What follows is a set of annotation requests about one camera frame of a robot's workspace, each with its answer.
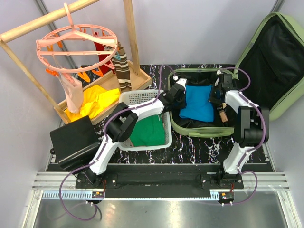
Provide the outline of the green hard-shell suitcase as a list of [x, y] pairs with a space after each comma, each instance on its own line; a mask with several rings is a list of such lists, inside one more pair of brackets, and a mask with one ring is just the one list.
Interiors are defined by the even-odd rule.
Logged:
[[[251, 83], [244, 96], [270, 111], [270, 121], [279, 118], [304, 95], [304, 28], [291, 16], [280, 12], [267, 15], [245, 48], [235, 67], [249, 74]], [[174, 72], [190, 85], [209, 86], [219, 68], [180, 68]], [[237, 70], [225, 70], [233, 86], [244, 88], [248, 79]], [[214, 108], [214, 121], [202, 122], [179, 117], [170, 111], [171, 126], [178, 134], [193, 137], [221, 137], [233, 134], [236, 113], [227, 106], [228, 125]]]

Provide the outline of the green shirt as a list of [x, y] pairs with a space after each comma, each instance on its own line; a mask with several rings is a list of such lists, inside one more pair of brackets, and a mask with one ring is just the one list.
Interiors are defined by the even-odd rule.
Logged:
[[130, 140], [134, 147], [164, 145], [165, 130], [161, 117], [152, 115], [138, 121]]

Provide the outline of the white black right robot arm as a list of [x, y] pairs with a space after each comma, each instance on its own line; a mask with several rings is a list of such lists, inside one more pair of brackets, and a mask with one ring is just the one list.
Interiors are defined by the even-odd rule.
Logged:
[[230, 106], [236, 113], [233, 137], [234, 146], [229, 156], [217, 171], [216, 184], [227, 188], [232, 184], [232, 175], [241, 175], [242, 167], [249, 156], [269, 138], [269, 109], [260, 107], [249, 100], [240, 90], [233, 87], [233, 78], [218, 70], [209, 95], [223, 123], [228, 123], [224, 114], [224, 105]]

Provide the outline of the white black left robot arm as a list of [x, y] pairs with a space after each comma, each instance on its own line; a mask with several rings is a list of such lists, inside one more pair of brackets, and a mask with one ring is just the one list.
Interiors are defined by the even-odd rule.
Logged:
[[104, 137], [91, 162], [85, 167], [86, 183], [98, 188], [103, 181], [106, 167], [120, 143], [132, 134], [135, 124], [146, 117], [171, 111], [181, 102], [186, 92], [186, 79], [179, 79], [167, 92], [158, 92], [156, 97], [137, 105], [120, 102], [104, 125]]

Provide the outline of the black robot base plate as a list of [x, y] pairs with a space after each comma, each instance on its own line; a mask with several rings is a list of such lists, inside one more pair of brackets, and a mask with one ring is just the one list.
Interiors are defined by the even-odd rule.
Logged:
[[221, 192], [264, 190], [267, 174], [248, 171], [253, 167], [247, 164], [243, 174], [219, 180], [216, 164], [109, 164], [95, 183], [82, 172], [42, 172], [35, 186], [46, 199], [218, 201]]

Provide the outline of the blue shirt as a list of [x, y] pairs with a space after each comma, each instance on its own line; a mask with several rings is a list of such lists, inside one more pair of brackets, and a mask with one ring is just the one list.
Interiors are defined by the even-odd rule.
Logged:
[[201, 122], [214, 121], [214, 109], [209, 101], [212, 86], [186, 86], [186, 106], [180, 110], [179, 117]]

